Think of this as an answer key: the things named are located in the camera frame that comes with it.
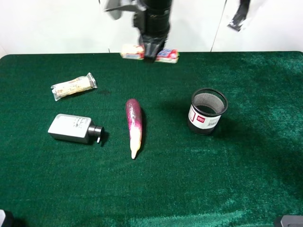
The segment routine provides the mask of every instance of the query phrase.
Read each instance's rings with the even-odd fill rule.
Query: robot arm
[[[113,19],[119,19],[122,11],[135,13],[134,27],[140,31],[144,59],[154,62],[168,37],[171,4],[172,0],[108,0],[105,12]]]

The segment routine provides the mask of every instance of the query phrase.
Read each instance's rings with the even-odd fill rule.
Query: table
[[[98,89],[55,102],[50,86],[91,72]],[[303,54],[185,52],[177,64],[119,54],[0,60],[0,209],[26,227],[260,226],[303,214]],[[201,87],[229,108],[209,136],[187,115]],[[145,115],[131,159],[125,103]],[[54,140],[59,114],[91,117],[103,147]]]

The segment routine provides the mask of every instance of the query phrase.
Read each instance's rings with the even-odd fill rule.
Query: red logo
[[[199,121],[199,122],[201,122],[201,123],[204,123],[205,118],[198,116],[198,117],[197,117],[197,121]]]

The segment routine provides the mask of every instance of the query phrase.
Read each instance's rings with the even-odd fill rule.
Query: black mesh pen holder
[[[227,107],[228,101],[221,92],[212,88],[199,89],[191,97],[187,124],[193,132],[207,135],[214,130]]]

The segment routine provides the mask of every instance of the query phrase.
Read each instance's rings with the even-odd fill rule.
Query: green felt table
[[[50,86],[91,72],[98,89],[56,102]],[[181,53],[177,64],[119,54],[0,60],[0,209],[25,227],[261,226],[303,214],[303,54]],[[187,126],[192,93],[229,108],[209,136]],[[145,113],[131,159],[125,103]],[[57,114],[92,118],[103,147],[54,140]]]

